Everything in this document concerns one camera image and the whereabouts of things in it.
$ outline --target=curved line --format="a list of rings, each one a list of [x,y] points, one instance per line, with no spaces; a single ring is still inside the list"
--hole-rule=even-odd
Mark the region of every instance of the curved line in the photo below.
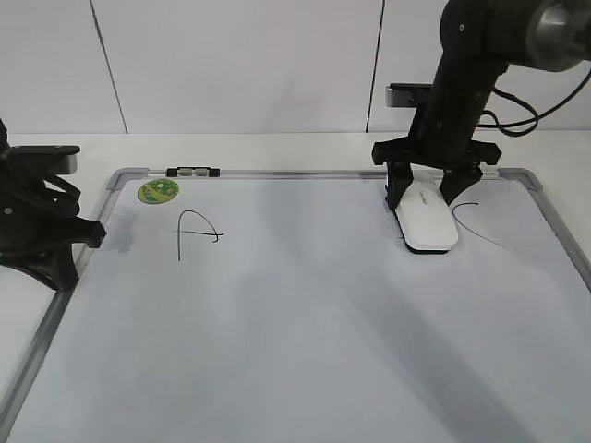
[[[485,237],[484,235],[481,235],[479,233],[477,233],[476,231],[471,230],[470,228],[468,228],[465,224],[463,224],[460,219],[458,219],[457,215],[455,215],[455,211],[458,208],[461,208],[462,206],[478,206],[478,203],[476,202],[468,202],[468,203],[460,203],[459,205],[455,205],[455,207],[452,209],[452,215],[455,218],[455,220],[458,222],[458,224],[460,226],[462,226],[464,229],[466,229],[469,233],[472,233],[473,235],[475,235],[476,237],[479,237],[483,240],[486,240],[489,243],[492,243],[493,245],[496,245],[498,247],[502,247],[503,249],[505,248],[505,246],[501,245],[500,243],[497,243],[493,240],[490,240],[489,238]]]
[[[213,230],[212,236],[215,236],[215,240],[213,240],[214,243],[218,243],[220,241],[220,235],[215,230],[213,224],[211,224],[211,221],[207,220],[207,217],[205,217],[203,214],[200,214],[196,210],[184,210],[181,212],[181,215],[178,216],[178,223],[176,224],[176,249],[178,251],[178,261],[181,261],[181,221],[183,220],[183,216],[189,212],[201,217],[201,219],[210,225],[211,229]]]
[[[198,231],[181,231],[181,233],[195,233],[197,235],[206,235],[208,237],[223,237],[225,235],[225,233],[200,233]]]

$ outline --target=green sticker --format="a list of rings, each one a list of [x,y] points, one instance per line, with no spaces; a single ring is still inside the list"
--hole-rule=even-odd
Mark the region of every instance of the green sticker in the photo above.
[[[138,198],[149,205],[161,205],[167,203],[178,195],[177,182],[165,178],[152,180],[146,183],[138,191]]]

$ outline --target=white table surface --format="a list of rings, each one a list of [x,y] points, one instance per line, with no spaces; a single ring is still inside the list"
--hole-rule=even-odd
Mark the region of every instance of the white table surface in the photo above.
[[[82,191],[89,217],[114,171],[215,166],[248,170],[368,170],[373,141],[403,134],[281,135],[11,135],[13,146],[82,147],[78,172],[67,179]],[[526,138],[479,135],[499,143],[500,167],[534,172],[579,245],[591,257],[591,131],[538,131]],[[0,269],[0,397],[13,377],[53,293],[23,274]]]

